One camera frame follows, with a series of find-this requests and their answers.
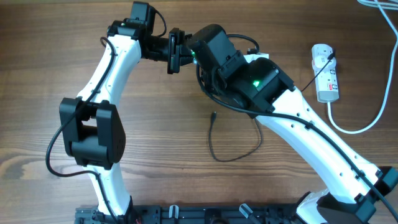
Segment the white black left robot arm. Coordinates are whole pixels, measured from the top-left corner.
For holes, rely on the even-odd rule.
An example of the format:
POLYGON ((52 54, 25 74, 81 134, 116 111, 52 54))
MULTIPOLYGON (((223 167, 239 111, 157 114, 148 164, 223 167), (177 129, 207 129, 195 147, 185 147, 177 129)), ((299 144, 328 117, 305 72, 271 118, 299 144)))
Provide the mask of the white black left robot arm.
POLYGON ((142 58, 167 62, 169 74, 193 61, 186 46, 192 35, 178 28, 154 35, 157 15, 150 4, 135 1, 131 15, 114 21, 101 38, 105 51, 90 81, 76 98, 64 98, 59 107, 65 152, 90 175, 99 201, 88 216, 91 222, 137 220, 119 164, 126 135, 118 105, 132 70, 142 58))

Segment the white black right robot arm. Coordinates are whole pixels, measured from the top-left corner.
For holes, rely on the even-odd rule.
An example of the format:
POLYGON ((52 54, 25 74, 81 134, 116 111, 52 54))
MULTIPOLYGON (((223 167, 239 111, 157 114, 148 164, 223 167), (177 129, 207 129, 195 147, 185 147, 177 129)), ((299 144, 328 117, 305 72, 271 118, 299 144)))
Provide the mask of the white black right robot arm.
POLYGON ((367 223, 377 201, 397 185, 393 167, 378 167, 344 142, 306 102, 292 79, 265 54, 244 55, 218 24, 187 40, 201 89, 284 139, 320 176, 325 189, 296 206, 302 223, 367 223))

